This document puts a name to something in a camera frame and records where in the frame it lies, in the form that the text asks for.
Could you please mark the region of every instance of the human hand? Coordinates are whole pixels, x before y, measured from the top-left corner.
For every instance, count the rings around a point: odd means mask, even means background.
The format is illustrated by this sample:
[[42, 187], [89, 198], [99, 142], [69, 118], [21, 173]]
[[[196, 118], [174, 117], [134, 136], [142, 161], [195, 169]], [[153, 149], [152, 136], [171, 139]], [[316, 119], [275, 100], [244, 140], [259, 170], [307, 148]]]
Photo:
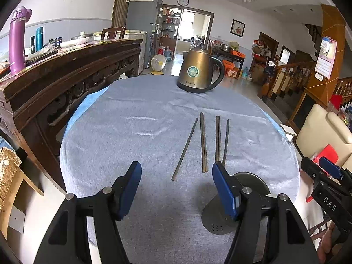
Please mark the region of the human hand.
[[335, 223], [331, 222], [327, 232], [324, 234], [323, 239], [320, 241], [318, 249], [316, 251], [318, 253], [318, 258], [321, 264], [325, 263], [326, 255], [330, 251], [333, 255], [336, 255], [340, 251], [343, 245], [343, 243], [338, 243], [331, 248], [331, 235], [334, 228], [335, 228]]

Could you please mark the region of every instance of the red stool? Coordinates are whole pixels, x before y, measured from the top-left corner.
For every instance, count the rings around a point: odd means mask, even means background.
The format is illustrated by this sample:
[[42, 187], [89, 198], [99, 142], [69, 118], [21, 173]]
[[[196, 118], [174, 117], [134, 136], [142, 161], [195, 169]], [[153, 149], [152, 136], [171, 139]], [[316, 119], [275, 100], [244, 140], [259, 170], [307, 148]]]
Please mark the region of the red stool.
[[[333, 162], [336, 164], [336, 162], [339, 159], [339, 156], [337, 155], [336, 151], [334, 148], [329, 144], [327, 145], [314, 159], [313, 162], [316, 163], [319, 166], [319, 159], [321, 157], [326, 157], [329, 161]], [[313, 199], [312, 196], [307, 197], [306, 202], [310, 202]]]

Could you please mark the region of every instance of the kettle lid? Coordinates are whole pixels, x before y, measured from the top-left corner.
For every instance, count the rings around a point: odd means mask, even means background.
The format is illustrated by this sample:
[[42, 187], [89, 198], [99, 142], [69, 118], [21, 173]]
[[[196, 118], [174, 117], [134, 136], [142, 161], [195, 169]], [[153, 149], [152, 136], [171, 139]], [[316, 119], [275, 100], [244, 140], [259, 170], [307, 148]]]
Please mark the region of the kettle lid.
[[206, 53], [209, 54], [208, 50], [206, 49], [204, 44], [199, 44], [193, 48], [190, 49], [190, 51], [194, 51], [194, 52], [201, 52], [201, 53]]

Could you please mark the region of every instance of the chair back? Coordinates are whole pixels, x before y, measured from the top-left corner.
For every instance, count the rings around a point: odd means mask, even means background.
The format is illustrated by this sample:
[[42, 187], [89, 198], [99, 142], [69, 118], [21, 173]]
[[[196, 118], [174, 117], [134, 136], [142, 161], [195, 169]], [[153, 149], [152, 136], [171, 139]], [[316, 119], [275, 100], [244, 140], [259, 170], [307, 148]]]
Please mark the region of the chair back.
[[107, 28], [107, 29], [103, 29], [101, 31], [101, 37], [100, 40], [104, 40], [105, 39], [105, 35], [106, 33], [108, 34], [107, 36], [107, 40], [113, 40], [116, 38], [117, 33], [120, 33], [120, 36], [118, 37], [118, 39], [123, 39], [125, 36], [125, 31], [126, 31], [126, 27], [117, 27], [117, 28]]

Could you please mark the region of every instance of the kettle handle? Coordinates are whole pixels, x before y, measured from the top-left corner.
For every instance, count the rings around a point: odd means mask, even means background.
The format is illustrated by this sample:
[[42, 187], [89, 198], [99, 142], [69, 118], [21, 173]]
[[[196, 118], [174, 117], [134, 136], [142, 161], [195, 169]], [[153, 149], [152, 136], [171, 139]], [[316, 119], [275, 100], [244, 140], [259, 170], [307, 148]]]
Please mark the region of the kettle handle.
[[211, 70], [213, 69], [213, 64], [217, 64], [219, 67], [220, 67], [220, 74], [219, 74], [219, 77], [218, 79], [210, 84], [210, 86], [207, 88], [207, 90], [211, 90], [213, 89], [215, 86], [219, 85], [219, 83], [222, 81], [222, 79], [224, 78], [225, 76], [225, 67], [224, 65], [222, 64], [222, 62], [220, 61], [220, 59], [217, 59], [215, 57], [212, 57], [212, 56], [209, 56], [210, 57], [210, 67], [211, 67]]

